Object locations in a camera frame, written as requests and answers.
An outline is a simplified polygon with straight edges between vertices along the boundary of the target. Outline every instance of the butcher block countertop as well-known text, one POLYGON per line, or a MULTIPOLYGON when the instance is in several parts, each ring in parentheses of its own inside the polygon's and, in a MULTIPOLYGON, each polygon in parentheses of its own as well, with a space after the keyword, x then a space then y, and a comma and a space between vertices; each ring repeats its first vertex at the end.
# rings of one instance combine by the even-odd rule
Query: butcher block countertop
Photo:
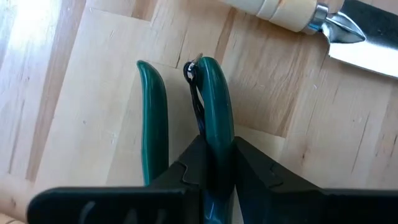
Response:
POLYGON ((203 52, 236 135, 320 187, 398 189, 398 82, 328 58, 321 35, 215 0, 5 0, 0 18, 0 175, 142 185, 136 61, 165 80, 174 160, 198 134, 182 67, 203 52))

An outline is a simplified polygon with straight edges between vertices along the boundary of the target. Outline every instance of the knife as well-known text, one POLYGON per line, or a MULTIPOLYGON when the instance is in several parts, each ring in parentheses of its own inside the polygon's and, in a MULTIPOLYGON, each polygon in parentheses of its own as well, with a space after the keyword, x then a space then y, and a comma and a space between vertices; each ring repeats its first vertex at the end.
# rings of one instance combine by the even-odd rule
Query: knife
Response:
POLYGON ((336 13, 317 0, 222 0, 294 32, 322 33, 329 56, 398 78, 398 16, 357 0, 336 13))

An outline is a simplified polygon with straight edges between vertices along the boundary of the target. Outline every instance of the black wire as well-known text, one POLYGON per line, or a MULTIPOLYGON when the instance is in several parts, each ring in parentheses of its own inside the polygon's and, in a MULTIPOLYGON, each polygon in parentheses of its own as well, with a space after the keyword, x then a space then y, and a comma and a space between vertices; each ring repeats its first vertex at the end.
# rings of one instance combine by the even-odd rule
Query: black wire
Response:
POLYGON ((195 116, 197 117, 199 133, 202 136, 206 136, 206 126, 205 126, 205 109, 200 102, 197 90, 197 67, 194 66, 192 71, 189 72, 188 68, 191 62, 187 62, 184 65, 183 72, 186 81, 188 82, 191 90, 191 97, 192 97, 192 106, 195 112, 195 116))

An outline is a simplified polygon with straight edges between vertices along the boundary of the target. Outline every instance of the wooden surface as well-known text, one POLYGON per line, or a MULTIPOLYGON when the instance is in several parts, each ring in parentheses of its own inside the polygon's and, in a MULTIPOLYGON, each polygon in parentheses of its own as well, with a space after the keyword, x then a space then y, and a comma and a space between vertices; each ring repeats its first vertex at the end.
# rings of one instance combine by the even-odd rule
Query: wooden surface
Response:
POLYGON ((1 1, 0 18, 0 174, 141 185, 135 62, 165 79, 174 160, 198 132, 181 68, 203 52, 222 64, 237 135, 320 187, 398 188, 398 83, 328 58, 320 35, 211 0, 1 1))

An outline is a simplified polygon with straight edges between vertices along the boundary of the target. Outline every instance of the green plier handle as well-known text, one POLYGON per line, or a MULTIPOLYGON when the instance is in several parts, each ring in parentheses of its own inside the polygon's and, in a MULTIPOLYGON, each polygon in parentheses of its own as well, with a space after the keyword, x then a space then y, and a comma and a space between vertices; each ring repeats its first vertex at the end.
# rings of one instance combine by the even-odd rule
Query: green plier handle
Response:
MULTIPOLYGON (((144 105, 142 169, 144 182, 149 185, 169 166, 167 97, 158 71, 143 61, 138 61, 137 66, 144 105)), ((205 220, 206 223, 231 223, 234 126, 228 86, 215 59, 198 58, 193 66, 196 86, 204 102, 205 139, 212 158, 205 192, 205 220)))

